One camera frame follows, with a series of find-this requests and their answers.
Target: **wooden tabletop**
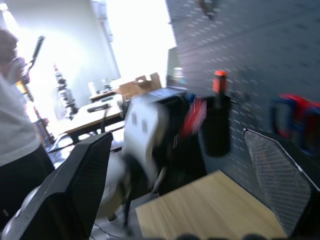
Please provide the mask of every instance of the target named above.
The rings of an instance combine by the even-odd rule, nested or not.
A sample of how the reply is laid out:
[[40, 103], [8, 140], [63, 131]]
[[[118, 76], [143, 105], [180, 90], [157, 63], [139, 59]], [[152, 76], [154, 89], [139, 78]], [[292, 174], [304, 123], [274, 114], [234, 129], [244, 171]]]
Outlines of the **wooden tabletop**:
[[91, 97], [89, 97], [89, 100], [94, 101], [94, 100], [96, 100], [96, 99], [100, 99], [100, 98], [103, 98], [103, 97], [107, 97], [107, 96], [109, 96], [110, 94], [117, 94], [117, 93], [119, 93], [119, 90], [118, 90], [118, 89], [115, 89], [115, 90], [111, 90], [111, 91], [99, 93], [99, 94], [96, 94], [96, 95], [92, 95]]
[[286, 235], [271, 210], [220, 171], [136, 209], [144, 238], [168, 240], [190, 233], [200, 239]]
[[105, 102], [97, 101], [81, 107], [78, 113], [74, 116], [73, 120], [70, 121], [65, 126], [64, 133], [70, 134], [79, 129], [83, 129], [83, 128], [95, 125], [97, 123], [100, 123], [102, 118], [104, 117], [105, 110], [102, 109], [99, 111], [88, 112], [88, 109], [92, 107], [97, 107], [97, 106], [105, 105], [106, 103], [108, 103], [110, 104], [110, 107], [108, 109], [105, 119], [109, 120], [111, 118], [120, 116], [122, 111], [118, 107], [118, 104], [117, 104], [118, 100], [122, 101], [121, 94], [114, 95], [113, 99], [109, 101], [105, 101]]

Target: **person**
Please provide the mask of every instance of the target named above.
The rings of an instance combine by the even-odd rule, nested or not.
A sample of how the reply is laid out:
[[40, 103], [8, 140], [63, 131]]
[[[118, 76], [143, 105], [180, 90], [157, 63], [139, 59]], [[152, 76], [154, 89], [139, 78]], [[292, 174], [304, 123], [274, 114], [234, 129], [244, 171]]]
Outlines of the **person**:
[[54, 170], [15, 86], [22, 79], [21, 67], [13, 66], [17, 42], [0, 29], [0, 230]]

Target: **gray pegboard wall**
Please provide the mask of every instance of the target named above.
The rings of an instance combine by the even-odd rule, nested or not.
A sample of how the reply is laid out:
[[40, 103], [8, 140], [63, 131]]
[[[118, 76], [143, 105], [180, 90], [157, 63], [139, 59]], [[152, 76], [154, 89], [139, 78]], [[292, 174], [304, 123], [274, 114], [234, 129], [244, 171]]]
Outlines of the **gray pegboard wall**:
[[250, 97], [230, 114], [228, 156], [205, 156], [263, 200], [242, 129], [271, 131], [270, 102], [281, 93], [320, 101], [319, 0], [213, 0], [209, 20], [196, 0], [167, 0], [179, 60], [190, 92], [212, 95], [214, 72], [228, 73], [229, 95]]

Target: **white t-shirt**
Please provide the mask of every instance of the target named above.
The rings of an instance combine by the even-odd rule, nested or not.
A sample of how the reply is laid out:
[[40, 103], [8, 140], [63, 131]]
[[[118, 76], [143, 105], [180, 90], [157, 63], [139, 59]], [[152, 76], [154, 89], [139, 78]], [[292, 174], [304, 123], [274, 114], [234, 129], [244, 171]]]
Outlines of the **white t-shirt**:
[[21, 96], [12, 84], [0, 74], [0, 166], [40, 146], [35, 127], [25, 116]]

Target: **black pants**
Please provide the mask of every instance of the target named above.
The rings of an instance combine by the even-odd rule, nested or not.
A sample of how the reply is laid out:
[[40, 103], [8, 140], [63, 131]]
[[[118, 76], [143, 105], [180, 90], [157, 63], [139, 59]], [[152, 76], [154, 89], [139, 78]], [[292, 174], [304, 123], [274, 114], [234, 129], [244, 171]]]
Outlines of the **black pants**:
[[0, 231], [20, 209], [28, 193], [41, 185], [54, 169], [42, 145], [34, 152], [0, 166]]

